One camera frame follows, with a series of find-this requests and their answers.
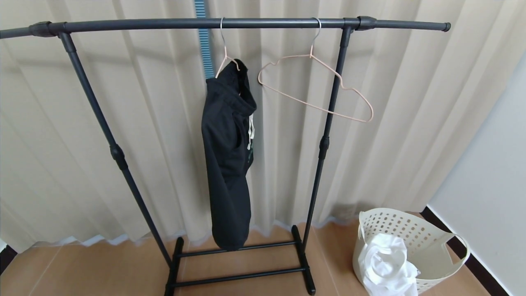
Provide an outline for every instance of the horizontal hanging bar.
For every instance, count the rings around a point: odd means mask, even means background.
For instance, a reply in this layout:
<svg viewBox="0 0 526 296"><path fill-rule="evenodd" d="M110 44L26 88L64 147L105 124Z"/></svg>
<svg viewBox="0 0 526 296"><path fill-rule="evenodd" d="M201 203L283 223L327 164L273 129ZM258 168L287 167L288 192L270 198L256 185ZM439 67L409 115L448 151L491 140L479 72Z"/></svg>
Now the horizontal hanging bar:
<svg viewBox="0 0 526 296"><path fill-rule="evenodd" d="M287 242L279 242L279 243L267 243L267 244L248 245L248 246L244 246L244 247L242 247L240 249L237 249L236 251L263 249L263 248L270 248L270 247L273 247L273 246L291 245L291 244L295 244L295 243L296 243L295 241L287 241ZM190 256L217 254L217 253L225 253L225 252L228 252L228 251L227 250L223 250L223 249L217 249L217 250L207 250L207 251L181 253L181 254L178 254L177 256L178 257L190 257Z"/></svg>
<svg viewBox="0 0 526 296"><path fill-rule="evenodd" d="M302 267L287 268L287 269L279 269L279 270L264 271L264 272L255 272L255 273L248 273L248 274L231 275L229 277L222 277L222 278L213 278L213 279L204 279L204 280L196 280L196 281L178 282L178 283L172 284L171 286L174 287L174 288L178 288L178 287L186 287L186 286L189 286L189 285L201 285L201 284L210 284L210 283L226 282L226 281L233 281L233 280L242 280L242 279L251 279L251 278L258 278L258 277L266 277L268 275L291 273L291 272L298 272L298 271L303 271L303 270L305 270L305 268L302 268Z"/></svg>
<svg viewBox="0 0 526 296"><path fill-rule="evenodd" d="M345 28L363 31L373 28L425 29L448 31L450 23L430 23L413 21L383 21L370 16L355 18L321 18L322 28ZM0 39L39 36L52 37L58 33L137 30L137 29L214 29L219 28L220 18L151 18L115 19L111 21L89 22L40 22L26 28L0 31ZM223 28L317 28L314 18L224 18Z"/></svg>

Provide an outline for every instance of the curtain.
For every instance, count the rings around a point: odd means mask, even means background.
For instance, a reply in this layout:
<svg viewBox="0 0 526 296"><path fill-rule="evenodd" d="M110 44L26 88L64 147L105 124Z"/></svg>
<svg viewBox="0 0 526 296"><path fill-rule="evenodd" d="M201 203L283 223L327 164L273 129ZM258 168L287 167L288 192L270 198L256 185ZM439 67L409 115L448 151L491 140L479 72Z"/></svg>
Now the curtain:
<svg viewBox="0 0 526 296"><path fill-rule="evenodd" d="M210 17L356 17L451 22L448 33L374 29L351 35L343 83L375 108L367 124L335 117L314 223L386 206L420 211L505 88L526 48L526 2L449 0L210 0ZM1 28L39 21L195 17L185 1L2 1ZM211 30L216 67L222 39ZM257 74L308 53L315 29L224 29L229 55L249 68L258 104L247 174L251 224L304 221L325 113L262 89ZM335 66L341 30L323 29L314 53ZM211 228L200 121L206 96L197 30L73 34L115 138L163 237ZM2 40L0 235L21 252L69 236L86 241L149 229L113 161L57 38ZM327 107L333 75L308 58L265 69L266 83ZM368 118L340 90L336 111Z"/></svg>

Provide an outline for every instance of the white drawstring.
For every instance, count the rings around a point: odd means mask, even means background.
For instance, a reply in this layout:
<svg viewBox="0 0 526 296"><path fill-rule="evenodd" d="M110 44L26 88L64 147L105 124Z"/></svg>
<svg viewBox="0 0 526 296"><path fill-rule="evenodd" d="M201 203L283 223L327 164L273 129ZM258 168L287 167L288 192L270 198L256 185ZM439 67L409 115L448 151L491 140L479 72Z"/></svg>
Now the white drawstring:
<svg viewBox="0 0 526 296"><path fill-rule="evenodd" d="M256 129L254 128L254 114L249 116L248 120L248 146L247 150L250 150L252 148L252 140L254 139L254 133L256 132Z"/></svg>

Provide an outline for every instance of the rack foot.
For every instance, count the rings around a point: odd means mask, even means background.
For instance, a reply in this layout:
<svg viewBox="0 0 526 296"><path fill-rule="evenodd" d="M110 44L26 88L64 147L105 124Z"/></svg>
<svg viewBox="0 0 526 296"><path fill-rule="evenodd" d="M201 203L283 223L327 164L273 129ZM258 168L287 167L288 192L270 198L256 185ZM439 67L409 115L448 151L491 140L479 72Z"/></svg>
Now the rack foot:
<svg viewBox="0 0 526 296"><path fill-rule="evenodd" d="M241 279L266 277L269 275L284 274L284 273L291 273L291 272L301 272L303 274L303 279L305 281L305 287L307 288L307 292L309 293L309 295L314 295L316 293L316 288L314 286L314 280L312 279L312 275L310 273L310 267L309 267L309 263L307 262L307 256L305 255L305 253L302 252L301 237L299 235L298 228L295 225L292 227L292 237L294 238L294 240L292 241L245 246L237 251L270 248L270 247L275 247L275 246L294 245L298 253L300 267L271 270L271 271L264 271L264 272L255 272L255 273L249 273L249 274L230 275L227 277L186 281L186 282L177 282L177 272L179 271L179 264L180 264L181 258L188 257L188 256L201 256L201 255L208 255L208 254L215 254L215 253L224 253L225 251L224 250L209 250L209 251L183 253L184 241L182 238L178 238L175 244L174 255L172 257L172 263L170 266L170 274L168 275L168 281L166 283L165 296L173 296L175 292L175 288L178 288L178 287L186 287L190 285L200 285L200 284L207 284L207 283L217 283L217 282L226 282L226 281L241 280Z"/></svg>

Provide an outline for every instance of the black pants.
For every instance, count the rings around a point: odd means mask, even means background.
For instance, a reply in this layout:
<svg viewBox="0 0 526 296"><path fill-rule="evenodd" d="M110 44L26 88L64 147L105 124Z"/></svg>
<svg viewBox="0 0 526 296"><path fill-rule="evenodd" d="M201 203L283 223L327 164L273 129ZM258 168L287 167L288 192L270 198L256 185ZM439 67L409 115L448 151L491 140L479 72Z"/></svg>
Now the black pants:
<svg viewBox="0 0 526 296"><path fill-rule="evenodd" d="M250 196L245 178L252 164L249 117L256 110L247 68L230 62L218 78L207 79L201 122L205 144L212 234L217 245L233 251L243 246L250 223Z"/></svg>

